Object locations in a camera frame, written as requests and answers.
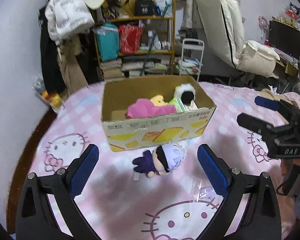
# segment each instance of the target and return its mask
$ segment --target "yellow toy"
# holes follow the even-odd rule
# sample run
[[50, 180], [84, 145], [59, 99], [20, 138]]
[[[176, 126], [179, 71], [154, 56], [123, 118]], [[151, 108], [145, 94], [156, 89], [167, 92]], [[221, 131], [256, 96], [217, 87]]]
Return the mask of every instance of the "yellow toy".
[[166, 106], [168, 103], [166, 103], [163, 100], [163, 96], [162, 95], [157, 95], [153, 98], [150, 98], [150, 101], [155, 105], [155, 106]]

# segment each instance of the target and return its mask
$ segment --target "blue gripper pad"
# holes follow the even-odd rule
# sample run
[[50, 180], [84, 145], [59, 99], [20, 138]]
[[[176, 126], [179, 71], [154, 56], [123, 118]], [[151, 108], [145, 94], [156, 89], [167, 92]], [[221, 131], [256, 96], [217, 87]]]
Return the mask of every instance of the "blue gripper pad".
[[197, 154], [198, 161], [215, 192], [223, 196], [223, 198], [226, 198], [229, 185], [231, 184], [229, 166], [224, 160], [216, 157], [207, 144], [200, 145]]
[[79, 158], [74, 159], [67, 168], [66, 185], [72, 199], [82, 193], [90, 174], [99, 160], [99, 149], [89, 144]]
[[262, 106], [262, 107], [271, 109], [273, 111], [278, 111], [280, 108], [278, 101], [270, 100], [270, 99], [263, 98], [263, 97], [256, 97], [254, 99], [254, 102], [256, 103], [257, 106]]

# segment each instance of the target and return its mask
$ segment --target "pink cloth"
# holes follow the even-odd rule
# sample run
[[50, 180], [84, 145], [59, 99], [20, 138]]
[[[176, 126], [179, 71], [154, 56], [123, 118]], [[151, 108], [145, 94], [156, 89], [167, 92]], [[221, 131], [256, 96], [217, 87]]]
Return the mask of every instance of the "pink cloth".
[[[100, 121], [104, 84], [98, 83], [82, 88], [64, 103], [37, 148], [30, 172], [38, 176], [53, 174], [93, 143], [99, 147], [99, 161], [82, 194], [74, 200], [103, 240], [196, 239], [222, 200], [216, 196], [194, 202], [194, 189], [210, 186], [196, 157], [198, 146], [207, 143], [230, 167], [246, 174], [267, 171], [277, 187], [282, 179], [280, 160], [267, 158], [268, 149], [260, 135], [239, 127], [236, 118], [245, 112], [275, 126], [284, 124], [277, 112], [256, 106], [257, 93], [252, 89], [205, 82], [200, 85], [217, 109], [201, 136], [181, 142], [188, 151], [177, 170], [152, 178], [140, 175], [138, 181], [133, 180], [132, 160], [141, 156], [144, 149], [111, 151]], [[299, 95], [287, 96], [300, 104]], [[228, 234], [236, 230], [247, 198], [242, 198]], [[61, 230], [70, 234], [53, 196], [49, 199]], [[285, 212], [283, 217], [288, 219], [282, 222], [291, 225], [293, 214], [287, 212], [293, 209], [286, 208]]]
[[155, 106], [150, 99], [140, 98], [134, 104], [128, 107], [127, 116], [129, 118], [143, 118], [151, 116], [160, 116], [176, 114], [174, 105]]

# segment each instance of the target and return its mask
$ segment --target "white fluffy plush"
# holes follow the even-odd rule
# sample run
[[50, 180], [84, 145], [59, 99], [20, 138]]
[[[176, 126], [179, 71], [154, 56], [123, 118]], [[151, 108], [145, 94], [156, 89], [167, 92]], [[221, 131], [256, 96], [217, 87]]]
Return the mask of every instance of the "white fluffy plush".
[[177, 86], [174, 90], [174, 98], [181, 98], [182, 94], [186, 91], [191, 91], [194, 95], [195, 100], [195, 89], [191, 84], [182, 84], [180, 86]]

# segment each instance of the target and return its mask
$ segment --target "white hair plush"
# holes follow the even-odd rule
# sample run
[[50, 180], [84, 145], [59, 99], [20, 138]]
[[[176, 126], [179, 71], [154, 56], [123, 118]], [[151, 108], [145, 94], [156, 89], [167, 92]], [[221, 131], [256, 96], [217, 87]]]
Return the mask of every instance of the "white hair plush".
[[180, 98], [184, 105], [191, 104], [195, 101], [195, 89], [191, 84], [181, 84], [174, 90], [174, 98]]

